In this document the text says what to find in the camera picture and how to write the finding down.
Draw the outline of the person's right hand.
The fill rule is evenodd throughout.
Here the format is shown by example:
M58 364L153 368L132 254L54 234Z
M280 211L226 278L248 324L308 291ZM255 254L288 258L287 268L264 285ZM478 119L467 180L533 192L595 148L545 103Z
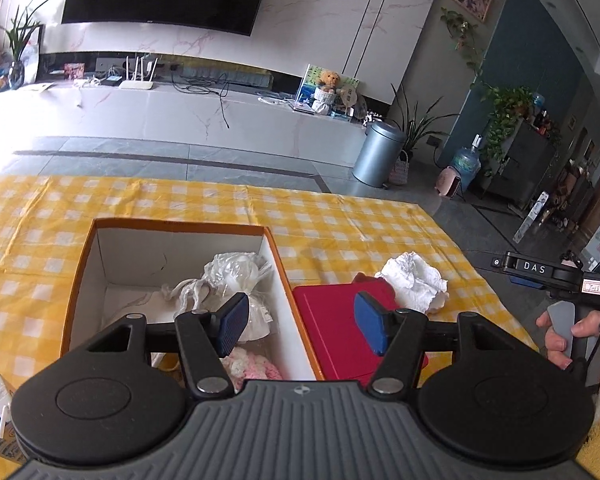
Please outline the person's right hand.
M545 328L544 344L547 359L562 370L568 367L571 359L565 354L567 343L564 338L557 335L552 327L548 312L543 312L535 321L536 326ZM571 327L574 338L588 338L598 336L600 331L600 311L591 311L585 318Z

